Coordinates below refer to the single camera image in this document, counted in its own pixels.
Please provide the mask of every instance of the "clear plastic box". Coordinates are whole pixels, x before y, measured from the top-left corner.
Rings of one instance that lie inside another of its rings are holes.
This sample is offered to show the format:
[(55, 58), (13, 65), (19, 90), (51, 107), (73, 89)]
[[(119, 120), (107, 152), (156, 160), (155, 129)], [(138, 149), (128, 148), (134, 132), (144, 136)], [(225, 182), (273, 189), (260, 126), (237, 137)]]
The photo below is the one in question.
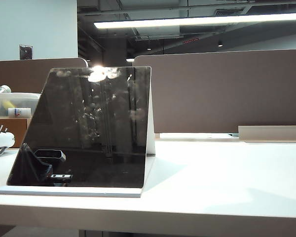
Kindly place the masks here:
[(39, 97), (35, 93), (0, 93), (0, 118), (8, 117), (9, 108), (31, 108), (33, 115)]

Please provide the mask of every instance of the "cubicle divider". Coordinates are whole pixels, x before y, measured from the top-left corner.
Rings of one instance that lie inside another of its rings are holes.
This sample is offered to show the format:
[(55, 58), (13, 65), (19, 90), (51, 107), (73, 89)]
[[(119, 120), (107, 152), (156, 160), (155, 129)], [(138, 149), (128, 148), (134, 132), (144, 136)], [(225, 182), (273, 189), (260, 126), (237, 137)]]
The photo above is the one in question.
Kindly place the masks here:
[(151, 66), (155, 133), (296, 125), (296, 50), (148, 55), (133, 65)]
[(0, 61), (0, 86), (8, 85), (12, 92), (41, 93), (52, 68), (84, 68), (82, 58), (57, 58)]

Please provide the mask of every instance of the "ceiling beam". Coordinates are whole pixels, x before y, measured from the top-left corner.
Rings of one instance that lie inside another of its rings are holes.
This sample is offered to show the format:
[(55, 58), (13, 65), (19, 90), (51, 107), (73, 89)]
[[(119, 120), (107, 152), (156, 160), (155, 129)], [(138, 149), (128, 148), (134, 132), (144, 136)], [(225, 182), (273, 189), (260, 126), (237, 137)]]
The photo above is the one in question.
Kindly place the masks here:
[(156, 10), (192, 10), (192, 9), (205, 9), (205, 8), (222, 8), (222, 7), (252, 7), (252, 6), (266, 6), (266, 5), (283, 5), (283, 4), (296, 4), (296, 0), (291, 1), (259, 1), (259, 2), (245, 2), (245, 3), (220, 3), (220, 4), (207, 4), (207, 5), (193, 5), (193, 6), (177, 6), (177, 7), (158, 7), (158, 8), (136, 8), (136, 9), (120, 9), (120, 10), (107, 10), (107, 11), (93, 11), (93, 12), (78, 12), (78, 15), (94, 16), (94, 15), (108, 15), (108, 14), (129, 14), (138, 12), (148, 12)]

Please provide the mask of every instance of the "ceiling light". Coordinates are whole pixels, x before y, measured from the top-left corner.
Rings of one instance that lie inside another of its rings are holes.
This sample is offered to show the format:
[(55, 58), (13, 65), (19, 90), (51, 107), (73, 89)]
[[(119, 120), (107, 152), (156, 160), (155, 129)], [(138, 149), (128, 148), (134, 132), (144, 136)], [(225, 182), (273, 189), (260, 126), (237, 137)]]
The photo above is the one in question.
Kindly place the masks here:
[(148, 47), (147, 47), (147, 50), (151, 50), (151, 47), (150, 47), (150, 38), (148, 36)]
[(138, 27), (161, 27), (161, 26), (184, 26), (184, 25), (215, 25), (240, 22), (266, 22), (266, 21), (289, 21), (296, 20), (296, 13), (270, 14), (270, 15), (240, 15), (219, 17), (189, 17), (155, 20), (133, 20), (133, 21), (110, 21), (95, 22), (98, 29), (111, 28), (138, 28)]

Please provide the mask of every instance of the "desk surface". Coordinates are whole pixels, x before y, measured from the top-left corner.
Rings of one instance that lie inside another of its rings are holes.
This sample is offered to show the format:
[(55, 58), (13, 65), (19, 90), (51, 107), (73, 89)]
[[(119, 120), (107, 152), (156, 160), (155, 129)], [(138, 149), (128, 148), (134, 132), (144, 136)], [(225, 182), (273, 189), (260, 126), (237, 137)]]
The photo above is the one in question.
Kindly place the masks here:
[[(15, 152), (0, 157), (0, 186)], [(296, 144), (159, 140), (141, 198), (0, 195), (0, 224), (294, 237)]]

